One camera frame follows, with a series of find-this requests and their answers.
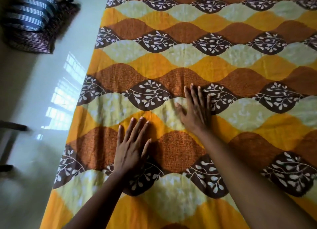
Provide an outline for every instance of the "floor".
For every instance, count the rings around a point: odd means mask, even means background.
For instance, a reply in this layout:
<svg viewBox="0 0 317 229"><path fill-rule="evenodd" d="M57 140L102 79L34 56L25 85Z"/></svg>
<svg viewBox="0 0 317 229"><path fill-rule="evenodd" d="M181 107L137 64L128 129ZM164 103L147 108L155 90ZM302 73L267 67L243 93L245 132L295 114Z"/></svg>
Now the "floor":
<svg viewBox="0 0 317 229"><path fill-rule="evenodd" d="M106 6L76 1L81 12L53 55L1 52L0 119L30 130L15 138L7 161L15 170L0 178L0 228L40 226Z"/></svg>

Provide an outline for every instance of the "patterned fabric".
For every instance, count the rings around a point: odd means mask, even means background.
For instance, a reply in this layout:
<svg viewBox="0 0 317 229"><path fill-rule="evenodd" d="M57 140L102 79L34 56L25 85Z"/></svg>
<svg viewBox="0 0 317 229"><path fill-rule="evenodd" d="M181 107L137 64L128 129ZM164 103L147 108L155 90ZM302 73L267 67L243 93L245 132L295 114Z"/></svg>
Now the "patterned fabric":
<svg viewBox="0 0 317 229"><path fill-rule="evenodd" d="M2 24L25 31L42 30L58 12L58 1L62 0L15 0L6 10Z"/></svg>
<svg viewBox="0 0 317 229"><path fill-rule="evenodd" d="M214 132L317 219L316 0L108 0L41 228L61 228L113 171L119 124L155 141L108 228L247 228L174 103L213 99Z"/></svg>
<svg viewBox="0 0 317 229"><path fill-rule="evenodd" d="M32 53L53 53L55 41L66 22L74 18L79 5L69 2L59 4L59 10L40 32L6 29L6 43L14 49Z"/></svg>

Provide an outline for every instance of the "striped pillow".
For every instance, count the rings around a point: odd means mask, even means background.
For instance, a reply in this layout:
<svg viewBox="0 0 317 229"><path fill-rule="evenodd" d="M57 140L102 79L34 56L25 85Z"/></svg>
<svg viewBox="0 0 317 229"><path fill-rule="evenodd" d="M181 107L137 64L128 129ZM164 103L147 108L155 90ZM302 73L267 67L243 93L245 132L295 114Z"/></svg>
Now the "striped pillow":
<svg viewBox="0 0 317 229"><path fill-rule="evenodd" d="M6 9L2 24L25 31L42 30L63 0L15 0Z"/></svg>

